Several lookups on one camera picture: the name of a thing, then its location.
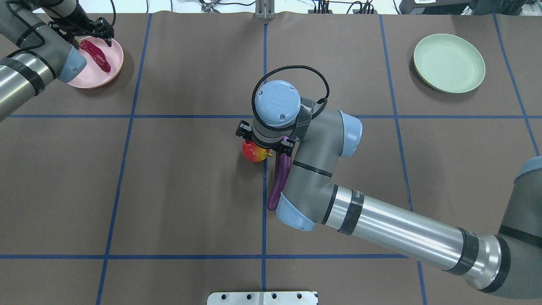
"purple eggplant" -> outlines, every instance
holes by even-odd
[[[277,152],[275,162],[275,181],[267,200],[267,209],[270,211],[276,210],[276,207],[279,205],[280,193],[284,189],[290,168],[292,167],[292,157]]]

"blue joint cap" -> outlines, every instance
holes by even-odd
[[[287,81],[272,80],[256,93],[256,112],[271,127],[295,120],[301,108],[298,90]]]
[[[60,71],[58,79],[63,82],[70,82],[73,80],[87,65],[87,60],[77,50],[72,47],[69,51],[68,58]]]
[[[358,148],[359,141],[362,139],[363,126],[360,120],[340,111],[343,118],[343,152],[341,157],[350,157]]]
[[[312,231],[316,223],[301,213],[294,205],[280,193],[279,206],[276,208],[276,216],[285,225],[302,231]]]
[[[530,158],[529,160],[525,161],[523,163],[523,166],[521,167],[521,170],[519,171],[519,175],[515,178],[515,181],[523,174],[528,173],[529,171],[537,170],[542,168],[542,156]]]

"grid line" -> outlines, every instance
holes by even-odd
[[[351,115],[359,119],[542,119],[542,116],[507,115]],[[134,115],[134,119],[179,118],[179,119],[252,119],[253,115]],[[9,118],[131,118],[131,115],[10,115]]]
[[[267,23],[263,25],[263,75],[267,74]],[[262,291],[267,290],[267,159],[263,161],[262,198]]]
[[[209,260],[209,259],[262,259],[260,254],[226,255],[109,255],[108,260]],[[104,259],[105,255],[6,254],[0,259]],[[266,259],[404,259],[402,254],[265,254]]]
[[[515,82],[514,73],[512,73],[512,68],[510,66],[510,62],[508,61],[508,56],[506,55],[505,45],[502,42],[502,36],[501,36],[501,30],[499,28],[499,22],[497,21],[497,15],[493,13],[493,21],[495,22],[495,29],[497,30],[497,36],[499,37],[499,43],[501,45],[501,51],[502,51],[502,57],[505,60],[506,68],[508,68],[508,73],[510,74],[510,79],[512,81],[512,85],[514,86],[515,95],[518,98],[519,107],[521,108],[521,113],[523,113],[523,118],[525,119],[525,125],[527,125],[527,131],[529,132],[529,136],[531,137],[531,142],[533,143],[534,152],[537,154],[537,156],[540,156],[540,152],[538,150],[537,142],[534,139],[534,134],[531,129],[531,124],[529,123],[529,119],[527,118],[527,112],[525,111],[525,106],[523,105],[523,101],[521,100],[521,95],[519,94],[518,85]]]
[[[414,211],[412,207],[412,197],[410,195],[410,184],[408,180],[408,172],[407,172],[407,162],[405,160],[405,154],[403,149],[403,139],[401,137],[401,127],[399,125],[399,115],[397,112],[397,104],[395,100],[395,91],[393,90],[393,81],[391,77],[391,68],[390,68],[390,58],[388,54],[388,45],[386,44],[386,33],[384,30],[384,20],[382,18],[382,15],[378,15],[380,19],[380,31],[382,32],[382,44],[384,47],[384,57],[386,59],[386,70],[388,72],[388,82],[390,84],[390,94],[391,94],[391,104],[393,106],[393,116],[395,119],[395,129],[397,131],[397,140],[399,141],[399,152],[401,154],[401,164],[403,166],[403,177],[406,185],[406,193],[408,195],[408,205],[411,211]],[[422,294],[422,302],[423,305],[427,305],[427,297],[425,295],[425,283],[423,280],[423,270],[422,270],[422,264],[420,261],[417,262],[418,266],[418,277],[420,278],[420,290]]]
[[[149,31],[151,29],[152,14],[149,14],[147,21],[147,31],[145,33],[145,42],[143,43],[143,51],[141,52],[141,61],[139,63],[139,71],[137,76],[137,82],[135,84],[134,98],[132,103],[132,111],[130,113],[130,122],[128,123],[128,131],[126,133],[126,142],[124,144],[124,151],[122,153],[122,162],[120,165],[119,181],[117,182],[117,192],[115,194],[115,203],[113,204],[113,212],[111,213],[111,223],[109,224],[109,233],[107,235],[107,244],[105,247],[104,263],[102,266],[102,272],[100,276],[100,285],[98,286],[98,295],[96,297],[96,305],[100,305],[102,292],[104,290],[105,276],[107,272],[107,262],[109,260],[109,252],[111,250],[111,241],[113,239],[113,229],[115,227],[115,218],[117,217],[117,208],[119,206],[120,198],[120,186],[122,184],[122,178],[124,176],[124,169],[126,165],[126,155],[128,153],[128,145],[130,144],[130,136],[132,134],[132,126],[134,122],[134,114],[136,112],[137,97],[139,93],[139,85],[141,83],[141,74],[143,73],[143,65],[145,62],[145,52],[147,50],[147,43],[149,41]]]

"green plate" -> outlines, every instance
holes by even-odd
[[[463,38],[433,34],[414,50],[414,65],[429,86],[447,93],[463,93],[478,87],[486,75],[480,52]]]

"pink plate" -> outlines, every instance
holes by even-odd
[[[105,41],[99,38],[89,36],[81,40],[88,40],[103,51],[107,62],[111,65],[111,71],[109,73],[102,71],[87,52],[79,49],[79,53],[87,60],[87,66],[68,84],[76,88],[97,88],[107,84],[120,72],[122,62],[124,61],[122,48],[115,39],[111,39],[111,47],[108,47]]]

